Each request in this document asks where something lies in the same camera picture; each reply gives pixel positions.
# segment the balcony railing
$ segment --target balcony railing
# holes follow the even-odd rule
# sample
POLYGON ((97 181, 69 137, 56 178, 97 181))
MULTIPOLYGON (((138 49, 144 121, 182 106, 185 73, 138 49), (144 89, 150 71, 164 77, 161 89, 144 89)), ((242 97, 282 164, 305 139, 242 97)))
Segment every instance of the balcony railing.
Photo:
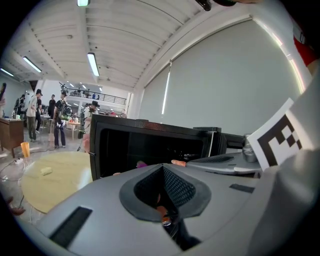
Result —
POLYGON ((68 95, 73 97, 93 99, 96 101, 111 102, 111 103, 116 103, 121 105, 126 105, 126 100, 127 100, 125 98, 116 97, 108 94, 102 94, 102 93, 93 92, 89 90, 69 89, 69 88, 68 88, 68 95))

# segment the red object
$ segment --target red object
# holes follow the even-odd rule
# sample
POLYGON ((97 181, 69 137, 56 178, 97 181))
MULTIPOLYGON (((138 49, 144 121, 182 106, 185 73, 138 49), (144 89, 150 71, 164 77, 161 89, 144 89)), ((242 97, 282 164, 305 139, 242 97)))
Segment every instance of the red object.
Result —
POLYGON ((316 53, 306 44, 299 42, 293 38, 296 49, 298 50, 303 62, 306 66, 318 59, 316 53))

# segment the roller blind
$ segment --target roller blind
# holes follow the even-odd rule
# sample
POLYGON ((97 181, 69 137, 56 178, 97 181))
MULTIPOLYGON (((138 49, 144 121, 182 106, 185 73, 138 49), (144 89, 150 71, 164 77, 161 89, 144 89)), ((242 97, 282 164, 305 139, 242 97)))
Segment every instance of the roller blind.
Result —
POLYGON ((170 67, 162 70, 144 89, 140 108, 140 119, 150 122, 161 122, 161 111, 164 102, 166 84, 170 67))
MULTIPOLYGON (((246 21, 204 39, 173 61, 162 122, 221 127, 243 135, 299 94, 279 46, 254 21, 246 21)), ((160 106, 155 112, 160 113, 160 106)))

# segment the round table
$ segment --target round table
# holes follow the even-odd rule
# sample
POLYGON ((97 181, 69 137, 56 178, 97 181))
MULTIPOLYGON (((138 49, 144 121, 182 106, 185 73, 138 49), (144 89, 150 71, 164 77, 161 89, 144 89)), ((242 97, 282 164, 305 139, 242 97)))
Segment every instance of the round table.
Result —
POLYGON ((89 154, 65 151, 45 155, 28 166, 21 178, 21 189, 34 208, 47 213, 90 182, 89 154), (52 168, 52 173, 42 175, 41 169, 46 167, 52 168))

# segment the orange cup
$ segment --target orange cup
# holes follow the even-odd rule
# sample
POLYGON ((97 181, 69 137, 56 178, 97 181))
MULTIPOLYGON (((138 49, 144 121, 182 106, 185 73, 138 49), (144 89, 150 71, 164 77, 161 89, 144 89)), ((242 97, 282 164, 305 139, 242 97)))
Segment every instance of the orange cup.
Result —
POLYGON ((22 153, 23 153, 24 158, 30 157, 29 142, 22 142, 20 145, 22 148, 22 153))

